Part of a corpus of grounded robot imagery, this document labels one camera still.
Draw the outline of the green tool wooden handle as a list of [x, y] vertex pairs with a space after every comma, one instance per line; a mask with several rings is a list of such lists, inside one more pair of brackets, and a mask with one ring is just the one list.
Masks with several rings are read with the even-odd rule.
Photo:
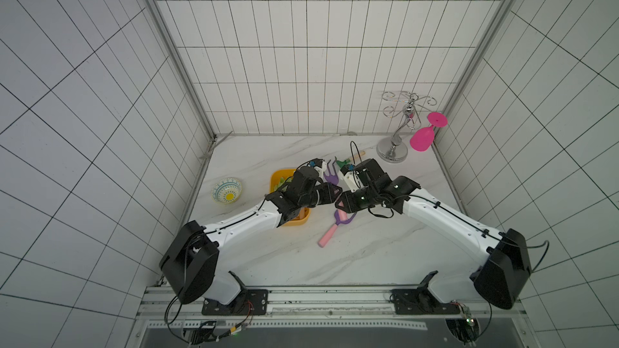
[[289, 177], [281, 177], [280, 180], [275, 183], [275, 185], [272, 187], [272, 191], [277, 191], [280, 187], [282, 187], [287, 181], [289, 180]]

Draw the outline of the purple rake pink handle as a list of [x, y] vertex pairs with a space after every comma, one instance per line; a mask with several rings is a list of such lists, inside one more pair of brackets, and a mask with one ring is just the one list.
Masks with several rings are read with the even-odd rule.
[[330, 229], [325, 233], [324, 236], [318, 241], [318, 245], [320, 248], [324, 248], [327, 246], [335, 232], [339, 227], [349, 224], [354, 218], [356, 214], [347, 214], [346, 212], [338, 209], [334, 212], [335, 223], [330, 227]]
[[324, 180], [327, 183], [331, 183], [332, 185], [339, 184], [339, 177], [338, 177], [337, 170], [336, 170], [336, 164], [332, 160], [327, 161], [327, 169], [325, 170], [323, 176], [324, 176]]

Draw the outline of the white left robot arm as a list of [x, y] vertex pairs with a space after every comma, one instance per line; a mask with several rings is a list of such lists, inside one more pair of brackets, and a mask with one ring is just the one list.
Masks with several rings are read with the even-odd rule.
[[300, 167], [292, 179], [241, 214], [208, 226], [195, 221], [183, 225], [159, 263], [179, 303], [201, 296], [222, 305], [237, 301], [243, 285], [219, 267], [220, 257], [264, 231], [282, 227], [303, 209], [335, 204], [343, 189], [323, 180], [322, 174], [316, 167]]

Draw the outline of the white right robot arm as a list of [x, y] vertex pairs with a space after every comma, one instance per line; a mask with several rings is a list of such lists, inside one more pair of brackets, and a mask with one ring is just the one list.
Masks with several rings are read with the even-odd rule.
[[408, 177], [395, 179], [374, 159], [342, 169], [348, 191], [336, 205], [354, 214], [388, 209], [425, 224], [457, 247], [456, 262], [448, 258], [422, 282], [441, 303], [482, 300], [512, 309], [533, 272], [524, 236], [501, 232], [444, 204]]

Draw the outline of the yellow plastic storage box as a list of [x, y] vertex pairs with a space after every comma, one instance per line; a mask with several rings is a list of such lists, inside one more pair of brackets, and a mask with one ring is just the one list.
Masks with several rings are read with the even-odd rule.
[[[295, 172], [295, 169], [282, 169], [282, 170], [274, 172], [274, 174], [272, 174], [271, 181], [270, 181], [271, 192], [275, 192], [276, 190], [278, 190], [280, 187], [283, 186], [285, 182], [291, 181], [294, 172]], [[311, 209], [309, 208], [301, 209], [300, 214], [294, 219], [288, 221], [285, 224], [285, 227], [295, 227], [295, 226], [298, 227], [298, 226], [304, 225], [305, 223], [307, 223], [310, 213], [311, 213]]]

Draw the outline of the dark green small rake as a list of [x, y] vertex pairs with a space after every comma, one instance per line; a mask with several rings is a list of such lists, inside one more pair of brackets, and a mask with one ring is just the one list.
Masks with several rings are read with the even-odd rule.
[[353, 155], [349, 156], [344, 160], [336, 160], [335, 163], [338, 164], [338, 167], [341, 168], [348, 164], [358, 164], [363, 160], [365, 156], [365, 151], [355, 152]]

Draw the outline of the silver wine glass rack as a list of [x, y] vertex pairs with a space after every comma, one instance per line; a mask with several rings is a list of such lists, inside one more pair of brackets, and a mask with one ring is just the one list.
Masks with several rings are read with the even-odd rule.
[[422, 124], [419, 114], [422, 111], [432, 112], [432, 107], [437, 106], [438, 102], [429, 95], [420, 96], [412, 91], [384, 91], [381, 98], [388, 103], [383, 115], [397, 122], [398, 126], [377, 144], [377, 155], [390, 164], [399, 164], [408, 156], [408, 147], [403, 143], [401, 131], [417, 130]]

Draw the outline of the pink plastic wine glass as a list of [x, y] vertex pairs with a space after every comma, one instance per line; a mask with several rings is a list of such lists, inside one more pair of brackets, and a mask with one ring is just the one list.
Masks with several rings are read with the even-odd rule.
[[447, 117], [439, 112], [428, 114], [427, 120], [430, 126], [418, 130], [409, 141], [411, 148], [415, 151], [427, 151], [435, 140], [435, 128], [448, 125]]

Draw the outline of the blue yellow patterned plate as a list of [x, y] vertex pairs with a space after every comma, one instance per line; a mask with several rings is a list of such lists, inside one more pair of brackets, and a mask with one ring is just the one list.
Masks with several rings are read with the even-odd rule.
[[243, 185], [239, 179], [228, 177], [220, 180], [211, 190], [213, 200], [221, 204], [236, 202], [243, 192]]

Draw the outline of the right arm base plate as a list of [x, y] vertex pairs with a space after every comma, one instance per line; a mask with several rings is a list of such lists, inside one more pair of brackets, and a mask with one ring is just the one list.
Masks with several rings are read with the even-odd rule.
[[456, 304], [440, 303], [427, 289], [394, 289], [389, 301], [397, 315], [459, 315]]

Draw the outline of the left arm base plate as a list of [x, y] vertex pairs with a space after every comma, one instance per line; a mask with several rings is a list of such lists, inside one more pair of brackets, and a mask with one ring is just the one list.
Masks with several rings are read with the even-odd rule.
[[262, 316], [267, 313], [269, 291], [266, 289], [243, 289], [230, 303], [221, 304], [215, 300], [204, 300], [203, 316]]

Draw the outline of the aluminium front rail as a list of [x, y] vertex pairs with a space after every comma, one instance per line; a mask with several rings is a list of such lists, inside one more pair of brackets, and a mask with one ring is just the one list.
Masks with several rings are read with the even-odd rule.
[[[498, 309], [486, 301], [459, 301], [451, 304], [460, 308], [459, 315], [397, 315], [394, 304], [389, 301], [394, 289], [414, 289], [411, 285], [379, 286], [270, 286], [250, 287], [269, 291], [267, 313], [262, 316], [247, 315], [253, 321], [280, 319], [391, 319], [391, 318], [458, 318], [471, 316], [475, 319], [493, 317], [517, 317], [525, 313], [524, 306], [517, 303], [512, 309]], [[246, 316], [203, 316], [204, 300], [198, 298], [189, 304], [173, 301], [174, 293], [169, 286], [147, 288], [143, 295], [137, 317], [143, 320], [162, 321], [165, 315], [177, 316], [180, 320], [209, 319], [241, 320]]]

